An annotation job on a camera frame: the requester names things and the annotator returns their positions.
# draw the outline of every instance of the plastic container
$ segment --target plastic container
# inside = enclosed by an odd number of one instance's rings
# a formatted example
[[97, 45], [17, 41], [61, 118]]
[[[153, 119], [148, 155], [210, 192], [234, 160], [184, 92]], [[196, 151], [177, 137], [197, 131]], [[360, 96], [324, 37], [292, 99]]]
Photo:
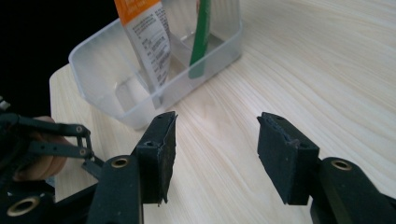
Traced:
[[[120, 20], [92, 35], [69, 55], [83, 99], [138, 130], [241, 55], [238, 0], [212, 0], [210, 38], [204, 58], [190, 66], [196, 0], [163, 0], [171, 31], [171, 69], [166, 83], [149, 94], [140, 84], [139, 62]], [[190, 78], [190, 71], [204, 71]]]

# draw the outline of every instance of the green marker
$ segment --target green marker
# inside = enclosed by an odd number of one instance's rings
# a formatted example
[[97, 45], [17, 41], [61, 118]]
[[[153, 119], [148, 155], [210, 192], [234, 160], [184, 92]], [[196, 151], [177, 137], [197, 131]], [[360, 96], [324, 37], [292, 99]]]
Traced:
[[[210, 0], [198, 1], [198, 22], [195, 30], [194, 45], [192, 47], [192, 54], [190, 66], [202, 59], [205, 56], [207, 49], [207, 42], [210, 35]], [[202, 63], [195, 66], [189, 72], [190, 78], [201, 77], [204, 74], [205, 65]]]

